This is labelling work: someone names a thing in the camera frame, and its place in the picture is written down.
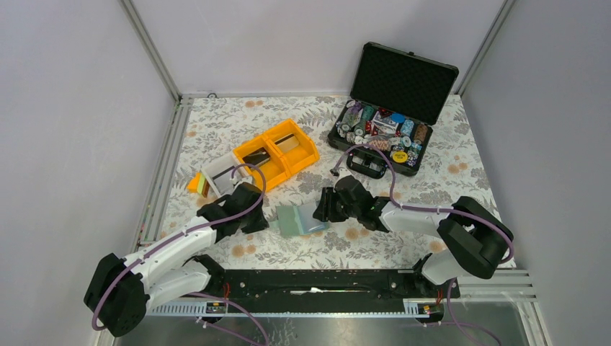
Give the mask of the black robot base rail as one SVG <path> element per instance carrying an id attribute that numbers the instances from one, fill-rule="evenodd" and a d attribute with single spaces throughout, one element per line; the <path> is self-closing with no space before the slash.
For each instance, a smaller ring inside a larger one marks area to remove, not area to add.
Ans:
<path id="1" fill-rule="evenodd" d="M 211 275 L 204 294 L 228 299 L 252 314 L 404 313 L 406 303 L 459 298 L 457 283 L 434 285 L 412 270 L 236 270 L 208 255 L 194 256 Z"/>

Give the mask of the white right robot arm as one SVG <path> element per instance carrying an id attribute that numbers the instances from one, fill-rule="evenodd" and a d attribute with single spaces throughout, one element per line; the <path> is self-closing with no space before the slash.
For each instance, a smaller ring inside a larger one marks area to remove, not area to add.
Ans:
<path id="1" fill-rule="evenodd" d="M 512 232 L 473 198 L 447 206 L 401 205 L 373 196 L 355 177 L 340 177 L 325 187 L 313 212 L 321 222 L 354 218 L 370 231 L 410 231 L 437 237 L 446 248 L 414 265 L 414 290 L 433 296 L 447 281 L 462 276 L 489 279 L 513 254 Z"/>

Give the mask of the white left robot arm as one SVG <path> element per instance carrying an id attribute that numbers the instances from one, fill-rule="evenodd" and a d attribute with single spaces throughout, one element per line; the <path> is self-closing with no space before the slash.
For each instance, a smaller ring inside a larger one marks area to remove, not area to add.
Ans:
<path id="1" fill-rule="evenodd" d="M 268 227 L 263 190 L 248 182 L 202 206 L 185 225 L 141 250 L 103 257 L 84 296 L 92 311 L 92 327 L 121 337 L 151 310 L 186 295 L 229 293 L 224 269 L 201 255 L 238 230 L 253 233 Z"/>

